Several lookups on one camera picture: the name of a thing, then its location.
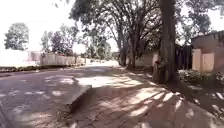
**road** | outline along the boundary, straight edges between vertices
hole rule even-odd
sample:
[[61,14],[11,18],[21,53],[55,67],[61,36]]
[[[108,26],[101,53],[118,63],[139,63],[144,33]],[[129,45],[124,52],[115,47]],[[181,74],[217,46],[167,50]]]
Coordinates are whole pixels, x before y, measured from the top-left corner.
[[86,68],[0,78],[0,101],[3,111],[17,125],[16,128],[54,128],[55,125],[60,125],[54,123],[58,110],[63,109],[64,103],[79,91],[80,84],[90,84],[83,77],[110,70],[107,64],[100,65],[103,67],[95,63]]
[[[94,63],[0,78],[3,111],[15,128],[224,127],[217,117],[142,78],[142,74],[111,66],[116,64]],[[94,89],[73,115],[63,116],[63,103],[80,85]]]

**house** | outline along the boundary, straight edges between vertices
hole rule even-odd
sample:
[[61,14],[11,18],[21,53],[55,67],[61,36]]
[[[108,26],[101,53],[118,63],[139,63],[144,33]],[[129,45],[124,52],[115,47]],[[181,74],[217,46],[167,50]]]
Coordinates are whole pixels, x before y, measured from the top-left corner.
[[192,39],[192,69],[200,72],[224,72],[224,31]]

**wall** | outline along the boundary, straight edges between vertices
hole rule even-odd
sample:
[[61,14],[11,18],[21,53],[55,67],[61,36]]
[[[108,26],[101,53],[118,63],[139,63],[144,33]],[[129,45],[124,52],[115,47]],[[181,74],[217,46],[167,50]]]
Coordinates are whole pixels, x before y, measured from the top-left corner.
[[198,53],[193,55],[193,69],[198,71],[223,72],[224,71],[224,43],[218,40],[218,34],[200,36],[192,40],[195,49],[201,49],[201,59]]
[[[73,65],[74,57],[55,55],[52,53],[3,50],[0,51],[0,67],[26,67],[43,65]],[[77,64],[85,63],[85,59],[77,58]]]
[[146,52],[141,58],[136,59],[136,66],[148,66],[151,67],[153,64],[154,52]]
[[215,68],[215,54],[202,53],[201,49],[194,49],[192,69],[202,72],[212,72]]

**foliage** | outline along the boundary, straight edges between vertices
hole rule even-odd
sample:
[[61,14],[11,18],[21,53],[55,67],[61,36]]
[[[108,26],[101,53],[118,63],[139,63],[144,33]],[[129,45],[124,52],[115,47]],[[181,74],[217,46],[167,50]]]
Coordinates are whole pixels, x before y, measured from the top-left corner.
[[76,41],[77,27],[68,27],[61,25],[60,30],[56,32],[44,32],[41,38],[41,45],[44,52],[53,52],[66,56],[73,55],[73,45]]
[[43,37],[41,38],[42,51],[49,53],[51,51],[51,38],[53,36],[53,32],[45,31]]
[[197,71],[179,71],[180,79],[189,85],[214,88],[214,86],[223,86],[223,74],[200,73]]
[[77,0],[71,11],[71,18],[81,20],[86,26],[106,26],[110,29],[109,37],[116,42],[119,50],[124,53],[140,54],[145,48],[152,34],[161,25],[159,8],[155,0],[127,1],[127,0]]
[[5,48],[24,51],[29,43],[29,29],[25,23],[14,23],[5,34]]

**white wall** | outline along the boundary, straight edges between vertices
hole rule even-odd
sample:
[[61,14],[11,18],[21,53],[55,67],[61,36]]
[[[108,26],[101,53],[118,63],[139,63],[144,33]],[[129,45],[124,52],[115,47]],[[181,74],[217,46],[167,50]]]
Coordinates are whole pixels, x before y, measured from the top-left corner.
[[[2,50],[0,51],[0,67],[25,67],[43,65],[73,65],[75,57],[60,56],[52,53]],[[77,59],[77,64],[85,63],[82,58]]]

